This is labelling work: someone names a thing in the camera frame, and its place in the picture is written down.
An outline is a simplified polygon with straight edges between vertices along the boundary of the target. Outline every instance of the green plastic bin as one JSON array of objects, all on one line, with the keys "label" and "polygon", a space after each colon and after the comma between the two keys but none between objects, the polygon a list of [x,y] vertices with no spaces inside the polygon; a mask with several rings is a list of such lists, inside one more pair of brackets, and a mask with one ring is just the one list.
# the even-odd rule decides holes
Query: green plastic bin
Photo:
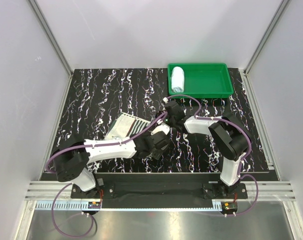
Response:
[{"label": "green plastic bin", "polygon": [[[174,67],[181,67],[184,71],[184,92],[172,91]],[[170,63],[168,64],[168,91],[169,95],[185,94],[197,99],[223,99],[233,94],[234,88],[227,65],[224,63]]]}]

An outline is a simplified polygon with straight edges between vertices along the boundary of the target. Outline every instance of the black marble table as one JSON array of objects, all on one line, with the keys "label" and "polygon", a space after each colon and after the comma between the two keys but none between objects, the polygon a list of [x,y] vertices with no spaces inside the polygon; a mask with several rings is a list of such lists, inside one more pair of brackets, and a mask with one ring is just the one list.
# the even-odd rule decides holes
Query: black marble table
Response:
[{"label": "black marble table", "polygon": [[[200,116],[221,116],[232,112],[253,135],[252,153],[243,172],[268,172],[244,84],[237,68],[229,68],[234,94],[228,99],[202,99]],[[102,140],[120,112],[151,120],[162,109],[161,99],[168,96],[166,68],[76,69],[73,74],[54,146],[71,134],[84,139]],[[197,104],[178,99],[187,115]],[[194,173],[217,172],[222,155],[209,136],[170,132],[170,146],[160,160],[107,159],[91,163],[91,171],[117,173]]]}]

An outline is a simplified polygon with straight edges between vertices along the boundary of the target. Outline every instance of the striped towel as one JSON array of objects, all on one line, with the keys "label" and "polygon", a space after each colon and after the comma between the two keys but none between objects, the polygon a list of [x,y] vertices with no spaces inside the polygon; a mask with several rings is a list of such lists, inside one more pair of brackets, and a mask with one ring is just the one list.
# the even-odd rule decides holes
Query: striped towel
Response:
[{"label": "striped towel", "polygon": [[105,136],[105,140],[116,140],[129,137],[141,132],[149,124],[150,121],[121,112],[117,120],[110,126],[110,129]]}]

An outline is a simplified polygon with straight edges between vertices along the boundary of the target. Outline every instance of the white wall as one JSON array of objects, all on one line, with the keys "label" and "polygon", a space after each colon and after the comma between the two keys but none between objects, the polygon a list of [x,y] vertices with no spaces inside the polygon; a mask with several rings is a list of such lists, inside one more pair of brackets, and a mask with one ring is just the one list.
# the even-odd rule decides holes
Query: white wall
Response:
[{"label": "white wall", "polygon": [[281,0],[37,0],[76,68],[244,68]]},{"label": "white wall", "polygon": [[0,0],[0,240],[16,231],[68,76],[26,0]]},{"label": "white wall", "polygon": [[303,216],[303,0],[293,0],[249,73],[281,176]]}]

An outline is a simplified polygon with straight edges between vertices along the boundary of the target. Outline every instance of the black mounting plate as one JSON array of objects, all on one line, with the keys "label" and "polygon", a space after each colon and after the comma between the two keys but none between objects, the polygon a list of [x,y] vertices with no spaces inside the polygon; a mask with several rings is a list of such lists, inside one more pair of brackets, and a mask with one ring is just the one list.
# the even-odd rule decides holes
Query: black mounting plate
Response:
[{"label": "black mounting plate", "polygon": [[[115,193],[115,183],[112,181],[106,181],[100,189],[103,191],[103,199],[113,199]],[[100,193],[97,191],[95,195],[88,196],[87,192],[83,192],[76,184],[72,185],[71,195],[72,199],[100,199]]]},{"label": "black mounting plate", "polygon": [[218,191],[218,183],[203,183],[203,197],[204,199],[234,199],[235,193],[237,193],[237,199],[248,199],[246,185],[244,183],[239,183],[238,186],[227,196],[222,196]]}]

